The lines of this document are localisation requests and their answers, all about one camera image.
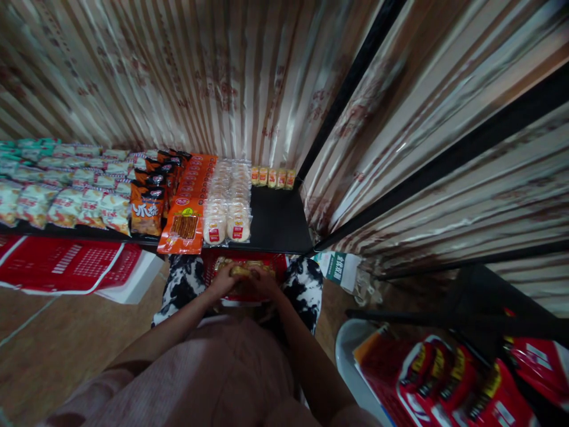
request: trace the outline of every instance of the black shelf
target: black shelf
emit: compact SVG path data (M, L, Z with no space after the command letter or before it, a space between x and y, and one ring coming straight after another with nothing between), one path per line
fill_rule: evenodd
M304 254L312 248L299 191L253 187L251 241L229 248L257 252Z
M312 247L299 192L253 187L251 192L251 211L253 215L251 242L230 243L229 247L231 249L303 254ZM132 237L128 237L118 231L99 230L84 225L78 225L76 228L70 229L48 224L45 230L38 230L25 221L20 221L15 228L0 224L0 234L115 241L154 247L158 246L159 241L159 238L154 236L133 234Z

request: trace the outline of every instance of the red basket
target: red basket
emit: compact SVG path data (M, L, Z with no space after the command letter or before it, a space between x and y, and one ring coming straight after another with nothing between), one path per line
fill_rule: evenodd
M136 244L30 236L4 252L0 281L37 294L84 295L123 285L141 249Z
M285 276L285 271L287 269L287 259L284 254L269 254L262 252L249 252L249 251L237 251L224 248L209 248L202 251L202 259L204 265L204 281L206 286L212 282L215 277L215 261L220 256L231 258L235 262L245 262L248 260L263 261L267 266L270 266L276 275L278 282L282 282ZM222 298L224 305L247 305L251 303L252 305L259 305L261 302L265 301L258 295L246 295L246 296L236 296L227 295Z

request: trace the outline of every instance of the cow print pants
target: cow print pants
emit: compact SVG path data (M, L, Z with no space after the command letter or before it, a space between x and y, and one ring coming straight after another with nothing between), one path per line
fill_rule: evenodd
M154 315L152 327L164 321L206 289L204 266L196 255L170 255L170 275L162 294L162 309ZM322 272L318 263L304 257L292 261L285 273L283 293L291 301L306 327L314 334L322 305ZM286 343L278 314L272 309L260 325Z

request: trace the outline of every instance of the floor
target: floor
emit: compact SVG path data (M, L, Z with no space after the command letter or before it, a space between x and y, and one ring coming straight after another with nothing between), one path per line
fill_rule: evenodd
M34 425L144 333L167 274L165 265L138 305L0 288L0 427ZM335 336L351 307L353 298L325 281L316 338L333 361Z

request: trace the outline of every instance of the floral curtain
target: floral curtain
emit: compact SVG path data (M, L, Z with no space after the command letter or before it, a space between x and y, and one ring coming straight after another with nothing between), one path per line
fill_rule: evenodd
M306 214L320 234L345 224L569 59L561 0L456 4L408 2L374 58L305 183ZM566 105L528 123L333 249L361 254L383 273L567 238L568 111ZM501 270L519 282L523 263L515 265L515 277L511 268ZM569 267L556 268L556 278L567 282ZM539 277L538 270L528 277ZM520 288L534 298L550 295L542 279ZM569 286L555 286L556 295L569 295Z
M380 5L2 1L0 138L293 167Z

